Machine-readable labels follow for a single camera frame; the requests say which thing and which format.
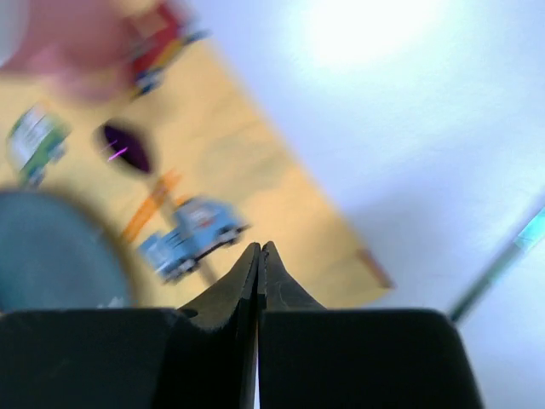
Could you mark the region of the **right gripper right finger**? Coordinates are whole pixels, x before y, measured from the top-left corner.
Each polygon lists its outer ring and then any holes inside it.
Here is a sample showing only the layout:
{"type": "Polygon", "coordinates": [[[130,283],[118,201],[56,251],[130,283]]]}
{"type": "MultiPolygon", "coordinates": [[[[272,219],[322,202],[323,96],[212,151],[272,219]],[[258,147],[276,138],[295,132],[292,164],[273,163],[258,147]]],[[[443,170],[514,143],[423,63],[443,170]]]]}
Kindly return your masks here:
{"type": "Polygon", "coordinates": [[[273,243],[258,264],[264,408],[480,408],[462,339],[432,309],[327,309],[273,243]]]}

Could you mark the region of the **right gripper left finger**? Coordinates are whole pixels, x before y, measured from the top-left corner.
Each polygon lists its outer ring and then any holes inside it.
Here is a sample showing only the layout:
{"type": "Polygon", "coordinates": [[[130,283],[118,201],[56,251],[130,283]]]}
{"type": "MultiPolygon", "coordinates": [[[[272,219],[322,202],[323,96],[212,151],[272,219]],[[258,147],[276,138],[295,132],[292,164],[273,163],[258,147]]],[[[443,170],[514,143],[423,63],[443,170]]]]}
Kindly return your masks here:
{"type": "Polygon", "coordinates": [[[233,408],[258,244],[186,306],[1,318],[4,408],[233,408]]]}

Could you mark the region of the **dark blue ceramic plate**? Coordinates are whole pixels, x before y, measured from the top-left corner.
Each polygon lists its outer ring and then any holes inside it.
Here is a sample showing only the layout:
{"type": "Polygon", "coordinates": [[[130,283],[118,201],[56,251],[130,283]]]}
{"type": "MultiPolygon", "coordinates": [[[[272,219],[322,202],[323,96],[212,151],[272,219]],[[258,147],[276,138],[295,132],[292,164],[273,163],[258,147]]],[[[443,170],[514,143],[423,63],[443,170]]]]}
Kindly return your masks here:
{"type": "Polygon", "coordinates": [[[101,224],[51,193],[1,193],[1,310],[127,308],[123,259],[101,224]]]}

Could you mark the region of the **yellow car-print placemat cloth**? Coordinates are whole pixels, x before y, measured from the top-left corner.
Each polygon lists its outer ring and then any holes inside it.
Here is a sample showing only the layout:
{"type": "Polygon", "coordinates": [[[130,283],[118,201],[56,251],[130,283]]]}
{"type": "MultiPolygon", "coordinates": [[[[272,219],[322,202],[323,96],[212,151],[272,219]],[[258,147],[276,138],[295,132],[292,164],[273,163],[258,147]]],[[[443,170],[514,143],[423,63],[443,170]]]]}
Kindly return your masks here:
{"type": "Polygon", "coordinates": [[[223,66],[183,1],[119,1],[132,88],[66,96],[1,73],[1,193],[51,193],[113,240],[133,306],[178,307],[219,281],[251,244],[273,243],[291,276],[330,308],[393,284],[223,66]],[[141,127],[156,171],[108,164],[96,128],[141,127]]]}

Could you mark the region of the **purple metallic spoon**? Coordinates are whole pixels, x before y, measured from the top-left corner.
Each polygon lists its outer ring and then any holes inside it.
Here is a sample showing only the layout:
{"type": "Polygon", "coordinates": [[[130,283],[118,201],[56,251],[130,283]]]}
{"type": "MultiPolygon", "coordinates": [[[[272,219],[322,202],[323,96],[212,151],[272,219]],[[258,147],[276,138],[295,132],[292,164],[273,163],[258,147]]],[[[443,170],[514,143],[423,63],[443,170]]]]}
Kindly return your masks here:
{"type": "Polygon", "coordinates": [[[143,176],[156,171],[153,149],[141,127],[111,119],[96,128],[95,139],[100,155],[108,164],[143,176]]]}

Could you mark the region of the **pink paper cup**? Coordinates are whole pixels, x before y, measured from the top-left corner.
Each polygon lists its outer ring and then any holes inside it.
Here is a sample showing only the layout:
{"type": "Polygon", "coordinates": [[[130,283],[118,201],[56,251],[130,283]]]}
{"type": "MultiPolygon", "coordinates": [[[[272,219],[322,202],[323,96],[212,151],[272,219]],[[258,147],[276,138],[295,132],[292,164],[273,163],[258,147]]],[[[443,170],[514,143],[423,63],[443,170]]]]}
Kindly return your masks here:
{"type": "Polygon", "coordinates": [[[106,101],[132,88],[119,1],[2,1],[1,73],[41,78],[62,94],[106,101]]]}

